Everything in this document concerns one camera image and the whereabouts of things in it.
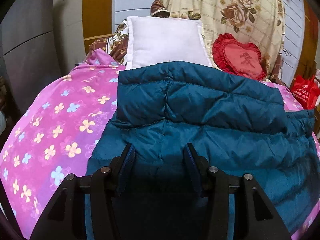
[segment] bed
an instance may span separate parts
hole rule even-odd
[[[156,0],[152,9],[152,16],[168,17],[171,13],[161,0]],[[187,13],[186,17],[198,18],[196,13]],[[88,159],[117,108],[118,74],[127,62],[128,33],[124,21],[112,37],[95,41],[83,64],[39,93],[4,145],[0,154],[1,181],[25,238],[30,237],[64,177],[69,173],[85,175]],[[273,63],[266,59],[269,76],[280,52],[282,33],[281,29]],[[279,89],[286,112],[302,110],[286,87],[264,84]],[[312,136],[320,157],[319,143]],[[292,239],[303,235],[319,211],[320,200]]]

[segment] brown floral cloth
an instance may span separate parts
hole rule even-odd
[[[219,34],[231,33],[242,43],[257,45],[267,77],[272,73],[284,40],[282,0],[160,0],[170,17],[201,19],[208,57]]]

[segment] fabric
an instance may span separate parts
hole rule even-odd
[[[116,110],[118,73],[125,66],[101,49],[86,62],[39,93],[0,153],[0,178],[27,239],[64,177],[85,175]]]
[[[300,111],[303,109],[303,107],[300,105],[300,103],[293,97],[291,94],[290,90],[284,86],[284,85],[279,85],[279,84],[274,84],[270,82],[262,82],[261,83],[267,85],[268,87],[273,87],[279,89],[281,96],[283,98],[283,103],[284,103],[284,110],[286,112],[296,112]],[[320,146],[318,143],[318,140],[315,136],[314,133],[312,133],[313,140],[315,141],[316,144],[316,149],[317,149],[317,155],[318,158],[320,159]],[[311,213],[308,215],[304,223],[300,226],[300,228],[292,235],[292,240],[298,240],[300,239],[303,234],[308,230],[318,213],[320,212],[320,199],[317,202],[317,204],[313,207]]]
[[[279,90],[212,68],[169,62],[125,71],[119,75],[117,111],[87,175],[132,143],[137,156],[128,192],[186,192],[191,185],[182,150],[192,142],[227,174],[252,173],[294,233],[319,199],[313,123],[313,111],[286,113]],[[190,209],[198,218],[198,208]]]
[[[284,40],[282,0],[161,0],[170,17],[201,19],[208,57],[219,34],[257,45],[270,76]]]
[[[116,32],[109,38],[97,39],[89,46],[89,57],[96,49],[102,49],[108,53],[119,64],[127,64],[127,47],[128,47],[129,27],[127,20],[123,20],[118,25]]]
[[[201,36],[201,21],[137,16],[127,21],[126,70],[179,60],[212,67]]]
[[[220,34],[213,44],[212,55],[217,66],[230,74],[263,80],[266,72],[262,69],[259,48],[249,42],[243,44],[232,34]]]

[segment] floral bedsheet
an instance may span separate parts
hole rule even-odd
[[[85,175],[87,161],[116,110],[118,74],[124,69],[102,49],[95,50],[69,75],[44,88],[13,128],[0,153],[0,179],[25,238],[64,177]],[[302,110],[286,87],[263,83],[280,90],[285,111]],[[293,240],[319,210],[320,202]]]

